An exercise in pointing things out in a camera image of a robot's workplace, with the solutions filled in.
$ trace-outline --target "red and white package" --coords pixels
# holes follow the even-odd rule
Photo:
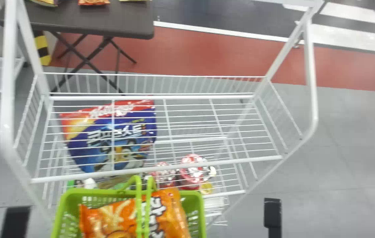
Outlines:
[[[157,166],[168,166],[164,161],[160,161]],[[151,175],[155,178],[159,188],[170,188],[175,187],[175,169],[165,169],[160,171],[151,172]]]
[[[216,175],[214,167],[195,167],[195,163],[207,161],[204,157],[196,154],[186,155],[181,158],[182,164],[192,164],[190,168],[179,170],[181,190],[198,190],[200,184]]]

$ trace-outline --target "white stripe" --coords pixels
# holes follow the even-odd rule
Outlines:
[[[154,26],[181,29],[181,30],[192,30],[192,31],[199,31],[199,32],[206,32],[206,33],[214,33],[214,34],[227,35],[227,36],[240,36],[240,37],[245,37],[245,38],[278,41],[278,42],[287,42],[287,39],[288,39],[287,37],[268,36],[268,35],[240,32],[240,31],[233,31],[233,30],[221,30],[221,29],[216,29],[216,28],[176,24],[176,23],[169,23],[169,22],[163,22],[163,21],[154,21]]]
[[[320,24],[311,25],[311,32],[315,43],[375,51],[375,33]]]
[[[327,3],[321,15],[375,23],[375,11],[339,3]]]
[[[252,0],[252,1],[315,7],[321,4],[323,0]]]
[[[296,10],[296,11],[302,11],[306,12],[308,10],[308,7],[304,6],[297,6],[297,5],[290,5],[290,4],[283,4],[283,7],[286,9]]]
[[[175,24],[162,21],[154,21],[155,26],[168,27],[181,30],[192,30],[206,33],[215,33],[228,36],[239,36],[252,39],[263,39],[271,41],[286,42],[286,37],[267,36],[253,33],[245,33],[232,30],[221,30],[208,27],[198,27],[184,24]],[[325,25],[311,25],[311,36],[315,43],[323,45],[333,45],[340,47],[356,48],[361,50],[375,51],[375,33],[363,32],[358,30],[348,30],[338,27]]]
[[[283,4],[286,9],[292,9],[297,11],[305,12],[307,7],[295,6],[289,4]],[[345,18],[350,20],[365,21],[375,23],[375,11],[372,9],[360,8],[357,6],[349,6],[339,3],[327,3],[323,10],[320,12],[321,15]]]

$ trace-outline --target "table leg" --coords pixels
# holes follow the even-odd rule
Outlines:
[[[85,64],[89,65],[98,74],[102,74],[102,72],[98,68],[96,68],[96,66],[94,66],[90,62],[90,60],[93,59],[93,57],[95,57],[101,50],[103,50],[103,48],[107,44],[109,44],[109,40],[107,40],[106,38],[104,38],[104,40],[100,43],[100,45],[92,53],[90,53],[89,56],[84,57],[72,45],[70,45],[60,34],[58,34],[56,32],[52,32],[52,31],[51,31],[51,34],[54,35],[59,41],[61,41],[71,52],[73,52],[75,55],[77,55],[77,57],[79,57],[81,60],[83,60],[83,62],[81,62],[79,65],[77,65],[77,67],[74,68],[70,72],[70,75],[67,75],[67,78],[65,76],[63,76],[62,79],[61,79],[61,81],[59,82],[59,84],[57,86],[55,86],[55,88],[51,92],[56,92],[58,90],[58,87],[61,87],[65,83],[65,81],[68,80],[72,76],[71,73],[77,72]],[[113,88],[117,89],[117,86],[115,85],[115,83],[112,82],[112,81],[109,81],[107,79],[107,77],[105,77],[104,75],[101,75],[101,78],[103,78],[105,81],[107,81]]]
[[[81,35],[73,44],[73,47],[76,47],[84,38],[86,38],[87,35]],[[60,59],[63,56],[65,56],[70,50],[66,48],[64,52],[62,52],[57,58]]]
[[[115,74],[118,74],[119,72],[119,54],[120,54],[120,49],[117,50],[117,62],[115,63]],[[118,85],[116,75],[114,76],[114,83]]]
[[[127,57],[127,59],[129,59],[131,62],[133,63],[137,63],[136,60],[134,60],[133,58],[131,58],[126,52],[124,52],[124,50],[121,50],[121,48],[115,44],[115,42],[112,40],[112,37],[109,39],[109,41],[111,42],[111,44],[117,49],[119,50],[123,56]]]

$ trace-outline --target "orange snack bag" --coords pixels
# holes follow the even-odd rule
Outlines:
[[[78,0],[79,5],[104,5],[109,4],[108,0]]]
[[[146,196],[142,196],[145,215]],[[115,202],[101,208],[79,206],[80,230],[84,238],[136,238],[136,199]],[[150,238],[190,238],[186,214],[176,188],[153,192],[149,213]]]

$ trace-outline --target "yellow and black striped post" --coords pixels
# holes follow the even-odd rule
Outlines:
[[[44,66],[48,66],[51,63],[51,55],[48,51],[48,42],[46,37],[41,30],[33,30],[34,41],[36,42],[36,48],[39,53],[40,63]]]

